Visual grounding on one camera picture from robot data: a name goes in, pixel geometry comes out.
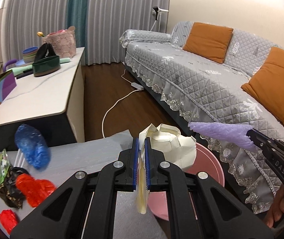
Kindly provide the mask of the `right hand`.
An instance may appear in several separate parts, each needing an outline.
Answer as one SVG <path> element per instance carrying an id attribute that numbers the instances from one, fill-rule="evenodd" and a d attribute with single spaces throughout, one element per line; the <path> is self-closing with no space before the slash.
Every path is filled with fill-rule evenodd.
<path id="1" fill-rule="evenodd" d="M 270 206 L 265 218 L 264 223 L 273 228 L 273 225 L 278 222 L 284 215 L 284 184 L 278 189 L 272 205 Z"/>

